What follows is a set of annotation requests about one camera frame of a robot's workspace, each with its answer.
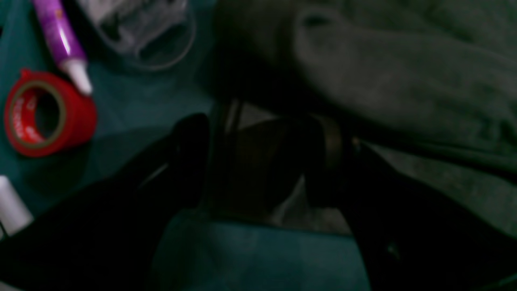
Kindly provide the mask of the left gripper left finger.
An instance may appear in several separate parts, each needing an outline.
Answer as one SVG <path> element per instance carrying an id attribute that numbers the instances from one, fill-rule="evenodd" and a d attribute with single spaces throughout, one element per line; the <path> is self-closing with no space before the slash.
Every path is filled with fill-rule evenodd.
<path id="1" fill-rule="evenodd" d="M 201 200 L 205 114 L 178 122 L 108 179 L 79 190 L 1 243 L 1 281 L 26 291 L 147 291 L 171 219 Z"/>

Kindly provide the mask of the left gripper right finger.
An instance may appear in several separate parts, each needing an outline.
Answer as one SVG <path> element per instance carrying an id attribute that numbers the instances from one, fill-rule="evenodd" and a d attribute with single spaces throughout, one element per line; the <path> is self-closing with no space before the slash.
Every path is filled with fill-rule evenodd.
<path id="1" fill-rule="evenodd" d="M 338 209 L 373 291 L 515 291 L 516 239 L 399 173 L 335 121 L 303 119 L 309 203 Z"/>

